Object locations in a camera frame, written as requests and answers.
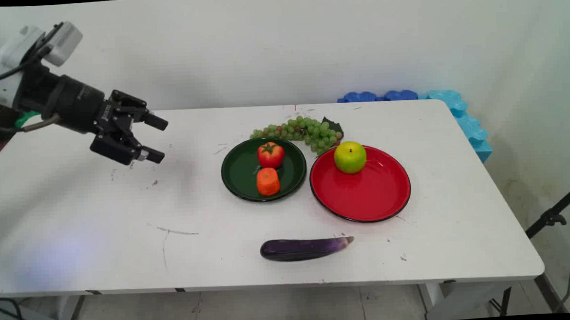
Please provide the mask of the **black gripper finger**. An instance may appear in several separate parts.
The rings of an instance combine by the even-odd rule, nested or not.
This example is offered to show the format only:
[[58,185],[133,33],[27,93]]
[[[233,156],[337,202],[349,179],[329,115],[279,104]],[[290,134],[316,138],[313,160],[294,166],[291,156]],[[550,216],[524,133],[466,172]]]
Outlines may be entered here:
[[136,160],[160,164],[165,157],[161,151],[142,145],[131,131],[99,134],[91,143],[90,150],[125,166]]
[[161,131],[167,128],[168,121],[149,110],[145,100],[117,90],[112,91],[110,95],[110,102],[115,104],[116,117],[126,117],[135,123],[143,122]]

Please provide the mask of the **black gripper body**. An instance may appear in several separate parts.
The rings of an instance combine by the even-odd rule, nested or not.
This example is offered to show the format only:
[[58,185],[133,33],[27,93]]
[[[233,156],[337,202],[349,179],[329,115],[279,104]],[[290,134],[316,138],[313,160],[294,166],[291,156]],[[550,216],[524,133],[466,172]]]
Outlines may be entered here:
[[100,90],[43,64],[28,67],[16,94],[16,107],[36,111],[44,121],[77,133],[94,135],[90,150],[125,166],[141,159],[141,142],[132,126],[139,122],[138,98]]

